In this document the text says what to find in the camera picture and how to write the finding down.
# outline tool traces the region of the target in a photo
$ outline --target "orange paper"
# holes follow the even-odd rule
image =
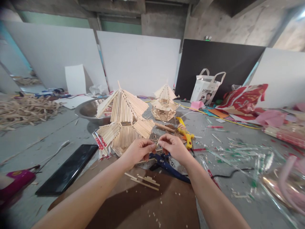
[[[213,113],[213,114],[215,114],[215,115],[217,115],[220,118],[226,118],[226,117],[230,116],[230,115],[222,113],[221,111],[216,110],[216,109],[211,109],[211,110],[208,110],[208,111]]]

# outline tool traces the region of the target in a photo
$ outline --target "hand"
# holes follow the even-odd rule
[[[128,170],[132,169],[141,159],[148,161],[149,153],[156,153],[156,144],[149,139],[136,139],[123,153],[121,160]]]
[[[170,152],[172,157],[183,166],[192,158],[192,155],[185,148],[179,137],[164,134],[159,138],[159,145],[163,148],[163,152],[166,155]]]

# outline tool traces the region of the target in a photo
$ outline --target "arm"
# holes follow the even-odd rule
[[[33,228],[85,228],[124,173],[155,153],[156,144],[135,140],[114,163],[47,213]]]
[[[165,153],[170,152],[173,158],[186,168],[209,228],[250,228],[239,211],[214,184],[178,137],[165,134],[160,137],[159,144]]]

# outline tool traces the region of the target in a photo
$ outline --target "person's right hand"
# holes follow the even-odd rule
[[[165,154],[170,152],[172,157],[183,166],[192,158],[192,155],[186,149],[182,141],[171,134],[162,135],[159,138],[159,145],[163,148]]]

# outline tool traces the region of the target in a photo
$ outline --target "blue pliers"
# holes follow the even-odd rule
[[[155,158],[157,162],[152,167],[150,167],[149,170],[154,171],[157,168],[161,167],[168,173],[172,174],[175,178],[190,184],[191,181],[189,178],[179,173],[168,163],[170,155],[171,155],[170,153],[168,153],[168,155],[161,154],[161,156],[158,154],[150,153],[149,159]]]

